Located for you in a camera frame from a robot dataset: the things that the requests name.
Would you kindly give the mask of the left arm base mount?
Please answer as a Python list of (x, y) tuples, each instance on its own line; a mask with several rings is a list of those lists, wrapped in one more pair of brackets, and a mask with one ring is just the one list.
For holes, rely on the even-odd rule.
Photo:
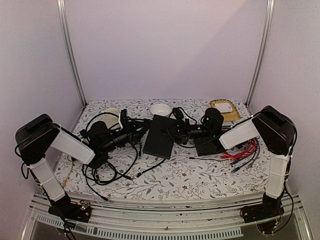
[(74, 220), (88, 223), (91, 217), (92, 208), (90, 203), (80, 200), (76, 203), (66, 195), (57, 201), (52, 201), (48, 213), (65, 220)]

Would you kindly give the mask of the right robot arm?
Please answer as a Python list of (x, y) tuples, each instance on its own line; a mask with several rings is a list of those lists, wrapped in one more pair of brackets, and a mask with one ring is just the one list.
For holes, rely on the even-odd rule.
[(201, 124), (190, 124), (187, 119), (183, 119), (180, 107), (174, 108), (173, 114), (177, 122), (169, 126), (166, 133), (184, 148), (189, 140), (193, 140), (196, 150), (210, 149), (215, 154), (262, 138), (270, 156), (265, 189), (265, 195), (270, 199), (259, 206), (258, 213), (262, 218), (269, 218), (278, 210), (278, 203), (274, 199), (278, 199), (285, 190), (298, 136), (295, 124), (287, 116), (267, 105), (236, 125), (223, 129), (224, 118), (215, 108), (205, 111)]

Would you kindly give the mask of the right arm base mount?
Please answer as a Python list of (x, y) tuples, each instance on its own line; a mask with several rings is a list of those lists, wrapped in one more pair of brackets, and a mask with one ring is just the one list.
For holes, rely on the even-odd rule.
[(245, 223), (273, 218), (273, 220), (259, 223), (256, 226), (258, 231), (264, 235), (272, 235), (275, 233), (280, 223), (277, 217), (281, 219), (284, 213), (285, 211), (280, 198), (271, 198), (265, 194), (263, 195), (262, 203), (244, 206), (239, 212)]

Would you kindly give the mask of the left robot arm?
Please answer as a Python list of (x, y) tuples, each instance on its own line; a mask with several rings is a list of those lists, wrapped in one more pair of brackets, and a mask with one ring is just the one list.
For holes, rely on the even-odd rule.
[(16, 131), (15, 152), (49, 198), (55, 201), (55, 209), (63, 217), (70, 217), (75, 211), (74, 205), (63, 198), (66, 192), (46, 159), (48, 150), (55, 149), (91, 169), (98, 169), (115, 149), (127, 144), (135, 147), (151, 122), (147, 118), (130, 118), (123, 110), (118, 118), (118, 130), (109, 129), (103, 121), (91, 120), (78, 137), (44, 113)]

